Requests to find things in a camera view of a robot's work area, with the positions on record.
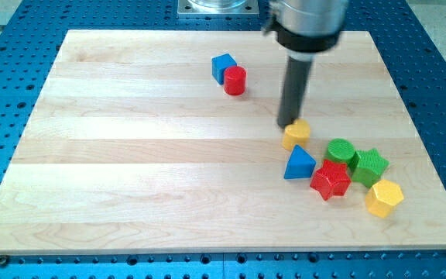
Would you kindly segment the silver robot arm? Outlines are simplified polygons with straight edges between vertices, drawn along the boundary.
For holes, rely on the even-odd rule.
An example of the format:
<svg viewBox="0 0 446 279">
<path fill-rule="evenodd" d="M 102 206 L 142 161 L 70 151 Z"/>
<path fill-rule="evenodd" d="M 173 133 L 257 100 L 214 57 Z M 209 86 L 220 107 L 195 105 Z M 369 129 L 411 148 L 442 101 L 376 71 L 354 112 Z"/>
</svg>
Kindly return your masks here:
<svg viewBox="0 0 446 279">
<path fill-rule="evenodd" d="M 333 48 L 345 26 L 348 0 L 275 0 L 263 34 L 276 41 L 294 60 L 310 62 Z"/>
</svg>

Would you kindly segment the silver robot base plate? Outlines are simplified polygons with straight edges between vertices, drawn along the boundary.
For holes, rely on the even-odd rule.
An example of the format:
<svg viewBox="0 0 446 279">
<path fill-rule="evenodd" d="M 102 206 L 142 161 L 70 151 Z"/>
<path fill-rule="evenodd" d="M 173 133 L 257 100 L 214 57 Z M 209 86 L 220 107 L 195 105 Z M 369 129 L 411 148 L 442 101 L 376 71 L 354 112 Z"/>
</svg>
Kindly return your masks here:
<svg viewBox="0 0 446 279">
<path fill-rule="evenodd" d="M 178 0 L 179 16 L 258 15 L 258 0 Z"/>
</svg>

